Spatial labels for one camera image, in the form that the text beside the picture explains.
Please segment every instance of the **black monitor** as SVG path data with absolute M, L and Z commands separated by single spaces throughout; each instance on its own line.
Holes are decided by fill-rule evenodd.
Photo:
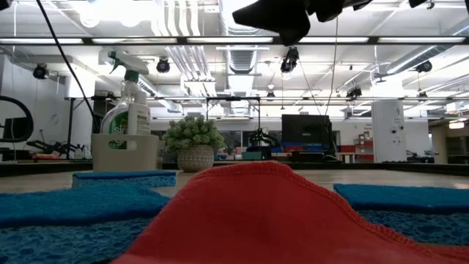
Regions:
M 325 151 L 333 149 L 329 116 L 282 114 L 281 129 L 284 146 L 300 145 Z
M 24 136 L 28 130 L 28 118 L 17 117 L 7 118 L 3 127 L 4 139 L 19 139 Z

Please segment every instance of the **plant pot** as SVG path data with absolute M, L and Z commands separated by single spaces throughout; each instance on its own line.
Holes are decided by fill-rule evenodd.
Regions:
M 177 152 L 177 166 L 184 172 L 200 172 L 213 166 L 213 148 L 199 145 Z

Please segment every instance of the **spray bottle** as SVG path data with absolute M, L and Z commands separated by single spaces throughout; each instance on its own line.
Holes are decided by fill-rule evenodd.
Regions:
M 136 93 L 142 92 L 137 85 L 139 74 L 148 75 L 148 67 L 141 59 L 121 52 L 109 51 L 108 56 L 114 60 L 114 68 L 111 73 L 119 66 L 124 66 L 126 71 L 124 81 L 121 86 L 120 101 L 116 107 L 104 116 L 103 123 L 101 125 L 101 133 L 137 134 L 136 131 L 129 131 L 129 122 L 135 123 L 134 120 L 138 118 L 137 116 L 134 117 L 132 114 L 129 114 L 129 106 L 135 100 Z M 127 149 L 126 142 L 111 142 L 109 147 L 119 150 Z

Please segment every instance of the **green label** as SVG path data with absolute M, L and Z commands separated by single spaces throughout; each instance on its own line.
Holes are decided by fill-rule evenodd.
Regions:
M 112 135 L 127 135 L 129 112 L 125 111 L 118 114 L 109 125 L 109 134 Z M 111 141 L 109 147 L 113 150 L 126 150 L 127 142 L 125 141 Z

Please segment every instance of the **succulent plant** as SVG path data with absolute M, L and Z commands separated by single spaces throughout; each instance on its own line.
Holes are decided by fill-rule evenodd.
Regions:
M 185 117 L 178 122 L 169 121 L 170 128 L 163 136 L 169 152 L 187 150 L 197 145 L 208 145 L 215 148 L 224 146 L 224 138 L 218 132 L 213 120 L 203 117 Z

